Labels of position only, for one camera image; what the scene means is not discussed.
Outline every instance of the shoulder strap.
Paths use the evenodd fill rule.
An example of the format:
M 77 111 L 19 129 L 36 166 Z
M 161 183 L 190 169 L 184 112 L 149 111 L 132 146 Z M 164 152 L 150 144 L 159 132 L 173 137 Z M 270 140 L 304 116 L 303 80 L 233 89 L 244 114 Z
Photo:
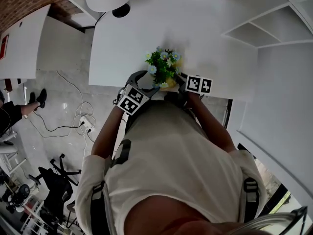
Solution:
M 246 192 L 245 223 L 253 220 L 259 208 L 258 183 L 253 178 L 244 180 L 244 191 Z
M 104 181 L 93 188 L 90 205 L 92 235 L 109 235 L 108 223 L 105 215 L 104 195 L 102 192 Z

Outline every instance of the black shoe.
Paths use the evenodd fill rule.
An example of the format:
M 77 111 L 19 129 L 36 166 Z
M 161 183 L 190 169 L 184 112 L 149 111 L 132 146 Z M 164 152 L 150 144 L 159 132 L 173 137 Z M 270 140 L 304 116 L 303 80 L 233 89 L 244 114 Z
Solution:
M 31 92 L 30 93 L 30 98 L 29 98 L 29 104 L 32 104 L 32 103 L 35 103 L 36 102 L 36 96 L 35 96 L 35 93 L 34 92 Z
M 40 103 L 40 108 L 44 108 L 45 107 L 45 101 L 47 99 L 47 91 L 45 89 L 43 89 L 41 92 L 40 92 L 40 95 L 39 97 L 37 98 L 37 102 Z

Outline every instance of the shelf compartment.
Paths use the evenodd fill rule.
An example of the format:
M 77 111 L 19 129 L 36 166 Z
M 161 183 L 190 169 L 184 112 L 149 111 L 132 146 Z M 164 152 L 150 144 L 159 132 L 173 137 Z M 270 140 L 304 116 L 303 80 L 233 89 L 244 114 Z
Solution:
M 313 0 L 307 0 L 307 1 L 300 2 L 300 5 L 302 6 L 304 11 L 306 12 L 309 20 L 311 20 L 313 22 Z
M 226 0 L 221 32 L 227 34 L 253 19 L 286 7 L 288 3 L 288 0 Z
M 289 6 L 257 18 L 252 23 L 281 42 L 313 40 L 307 26 Z
M 227 33 L 226 36 L 235 38 L 255 47 L 280 43 L 280 41 L 250 23 L 246 23 L 232 30 Z

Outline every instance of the white table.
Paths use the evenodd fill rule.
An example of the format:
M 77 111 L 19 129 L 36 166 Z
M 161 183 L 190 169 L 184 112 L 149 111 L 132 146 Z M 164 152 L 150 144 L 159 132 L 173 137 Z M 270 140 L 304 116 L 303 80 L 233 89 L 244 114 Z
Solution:
M 225 0 L 131 0 L 124 18 L 108 12 L 98 22 L 91 51 L 89 84 L 122 87 L 146 70 L 144 55 L 157 46 L 183 55 L 185 73 L 213 79 L 212 96 L 250 101 L 257 49 L 222 37 Z

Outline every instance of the tiled floor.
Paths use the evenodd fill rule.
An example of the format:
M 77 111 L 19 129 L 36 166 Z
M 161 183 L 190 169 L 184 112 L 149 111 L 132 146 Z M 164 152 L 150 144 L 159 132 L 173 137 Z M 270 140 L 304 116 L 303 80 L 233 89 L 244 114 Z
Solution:
M 80 72 L 77 70 L 68 70 L 66 72 L 59 71 L 69 82 L 75 84 L 82 93 L 83 100 L 89 102 L 84 104 L 82 112 L 91 114 L 96 119 L 95 131 L 90 133 L 90 137 L 95 140 L 99 131 L 102 128 L 106 118 L 113 108 L 112 101 L 116 98 L 119 88 L 105 87 L 105 86 L 90 86 L 88 85 L 89 60 L 91 43 L 93 38 L 93 30 L 86 32 L 85 50 L 82 54 L 82 65 Z M 3 83 L 0 84 L 0 89 L 3 90 Z M 38 109 L 37 114 L 41 115 L 45 120 L 48 129 L 54 129 L 57 126 L 71 125 L 75 111 L 81 104 L 81 96 L 76 88 L 68 84 L 61 78 L 56 71 L 37 71 L 36 79 L 28 80 L 25 83 L 26 96 L 29 98 L 30 92 L 34 91 L 39 95 L 42 88 L 47 89 L 47 101 L 44 109 Z M 24 104 L 23 88 L 13 91 L 10 94 L 11 100 L 15 104 Z M 220 121 L 223 121 L 227 106 L 227 99 L 206 97 L 203 99 L 205 105 L 209 108 L 212 114 Z M 76 118 L 74 126 L 79 125 L 79 117 Z M 31 114 L 28 119 L 23 118 L 15 126 L 14 130 L 18 132 L 18 136 L 13 142 L 18 146 L 20 157 L 27 158 L 26 163 L 22 169 L 16 171 L 21 183 L 31 183 L 29 179 L 24 176 L 32 174 L 37 176 L 39 174 L 38 167 L 49 168 L 49 161 L 51 159 L 58 159 L 61 153 L 65 154 L 64 162 L 67 170 L 79 170 L 82 167 L 85 140 L 84 137 L 79 136 L 75 130 L 71 131 L 68 137 L 50 137 L 43 138 L 34 128 L 35 125 L 38 131 L 44 136 L 64 136 L 69 133 L 69 129 L 61 128 L 53 133 L 46 131 L 43 121 Z M 120 132 L 118 135 L 117 145 L 123 138 L 125 130 L 125 123 L 122 122 Z M 86 136 L 86 154 L 90 154 L 92 142 Z M 48 194 L 48 189 L 42 181 L 40 192 L 36 195 L 38 199 L 45 199 Z

